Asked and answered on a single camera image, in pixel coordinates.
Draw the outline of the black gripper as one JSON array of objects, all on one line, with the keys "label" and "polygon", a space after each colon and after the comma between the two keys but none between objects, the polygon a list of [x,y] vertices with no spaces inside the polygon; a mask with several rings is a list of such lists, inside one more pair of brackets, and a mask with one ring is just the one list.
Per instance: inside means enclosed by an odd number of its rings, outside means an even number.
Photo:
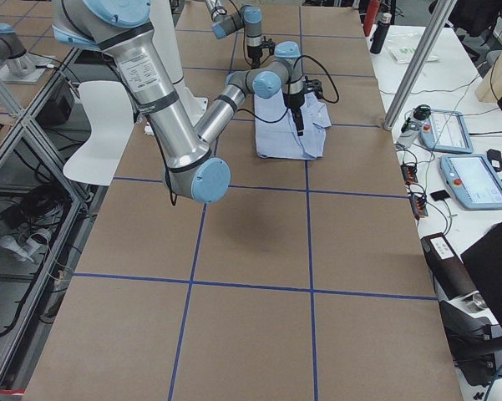
[{"label": "black gripper", "polygon": [[292,112],[292,120],[298,136],[304,135],[304,119],[300,108],[305,103],[303,91],[294,94],[283,93],[284,105]]},{"label": "black gripper", "polygon": [[246,45],[247,57],[251,60],[251,69],[259,68],[261,65],[261,58],[263,55],[262,46],[249,46]]}]

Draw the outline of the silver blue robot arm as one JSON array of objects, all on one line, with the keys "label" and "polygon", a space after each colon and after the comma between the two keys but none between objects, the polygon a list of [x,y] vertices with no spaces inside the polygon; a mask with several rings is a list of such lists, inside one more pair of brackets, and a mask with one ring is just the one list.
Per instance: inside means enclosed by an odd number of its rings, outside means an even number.
[{"label": "silver blue robot arm", "polygon": [[246,97],[269,99],[283,93],[297,131],[304,130],[301,107],[301,52],[287,41],[275,48],[273,61],[261,69],[236,71],[197,123],[192,123],[164,66],[166,56],[154,45],[149,1],[54,1],[54,37],[71,47],[110,56],[139,112],[154,131],[165,164],[164,182],[171,194],[209,204],[228,190],[231,171],[211,144]]},{"label": "silver blue robot arm", "polygon": [[212,32],[217,39],[223,39],[243,30],[244,59],[252,69],[258,69],[268,45],[262,32],[261,9],[251,5],[238,7],[232,1],[230,4],[235,9],[233,13],[229,13],[221,1],[205,1],[212,21]]}]

